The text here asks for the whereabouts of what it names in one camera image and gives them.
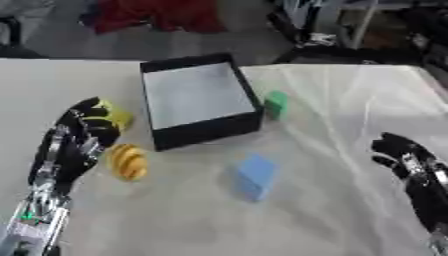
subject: yellow object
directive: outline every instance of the yellow object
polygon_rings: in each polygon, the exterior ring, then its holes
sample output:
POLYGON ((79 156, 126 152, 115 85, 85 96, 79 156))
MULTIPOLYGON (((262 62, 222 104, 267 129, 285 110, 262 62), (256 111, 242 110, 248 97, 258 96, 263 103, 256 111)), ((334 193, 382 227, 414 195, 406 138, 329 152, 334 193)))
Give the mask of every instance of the yellow object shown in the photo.
POLYGON ((119 144, 108 151, 107 161, 114 174, 126 181, 137 181, 148 173, 145 152, 132 144, 119 144))
POLYGON ((113 105, 107 100, 101 99, 100 102, 93 106, 93 108, 104 108, 107 110, 108 115, 107 116, 90 116, 90 117, 84 117, 85 120, 93 120, 93 119, 102 119, 106 121, 110 121, 113 124, 118 126, 118 129, 120 132, 125 131, 129 128, 129 126, 132 123, 132 114, 121 109, 120 107, 117 107, 116 105, 113 105))

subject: yellow striped ball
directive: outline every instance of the yellow striped ball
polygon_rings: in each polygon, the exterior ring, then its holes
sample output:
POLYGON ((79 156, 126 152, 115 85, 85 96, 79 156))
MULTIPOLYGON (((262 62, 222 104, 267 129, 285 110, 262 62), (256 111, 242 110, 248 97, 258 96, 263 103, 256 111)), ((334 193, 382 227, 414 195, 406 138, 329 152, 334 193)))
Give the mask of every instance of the yellow striped ball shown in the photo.
POLYGON ((132 144, 119 144, 108 152, 108 163, 114 174, 126 181, 137 181, 148 173, 145 152, 132 144))

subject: white table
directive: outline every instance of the white table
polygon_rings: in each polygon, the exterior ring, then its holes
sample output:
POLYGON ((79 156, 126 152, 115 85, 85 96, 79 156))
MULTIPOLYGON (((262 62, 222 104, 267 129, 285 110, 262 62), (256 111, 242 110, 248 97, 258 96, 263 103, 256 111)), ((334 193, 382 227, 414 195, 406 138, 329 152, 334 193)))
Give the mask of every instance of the white table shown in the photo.
POLYGON ((274 88, 289 94, 282 121, 156 153, 137 62, 0 60, 1 220, 26 195, 44 132, 66 108, 98 95, 135 115, 120 142, 148 150, 150 175, 121 182, 102 161, 83 177, 63 256, 429 255, 428 234, 400 182, 370 161, 369 144, 395 132, 448 160, 448 108, 431 77, 405 66, 243 71, 260 95, 274 88), (260 203, 232 187, 232 168, 250 153, 278 165, 260 203))

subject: robotic hand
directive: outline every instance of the robotic hand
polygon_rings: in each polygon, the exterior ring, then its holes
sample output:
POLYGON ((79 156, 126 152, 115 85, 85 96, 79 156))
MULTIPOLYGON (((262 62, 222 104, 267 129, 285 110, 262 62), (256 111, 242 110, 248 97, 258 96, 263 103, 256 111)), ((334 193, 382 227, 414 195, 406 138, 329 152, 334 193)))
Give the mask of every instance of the robotic hand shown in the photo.
POLYGON ((391 133, 374 140, 372 157, 406 184, 417 217, 432 233, 434 255, 448 255, 448 168, 420 144, 391 133))
POLYGON ((91 98, 71 107, 45 134, 28 177, 31 193, 0 237, 0 255, 59 255, 73 183, 124 129, 115 112, 109 102, 91 98))

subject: red cloth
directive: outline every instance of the red cloth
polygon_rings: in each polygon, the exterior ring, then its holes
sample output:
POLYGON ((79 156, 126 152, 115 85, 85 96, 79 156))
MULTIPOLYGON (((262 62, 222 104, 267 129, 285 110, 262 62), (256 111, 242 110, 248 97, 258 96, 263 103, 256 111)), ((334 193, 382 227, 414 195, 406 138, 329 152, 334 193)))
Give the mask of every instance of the red cloth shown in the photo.
POLYGON ((105 33, 150 19, 158 28, 212 33, 225 28, 218 19, 215 0, 107 0, 99 3, 94 28, 105 33))

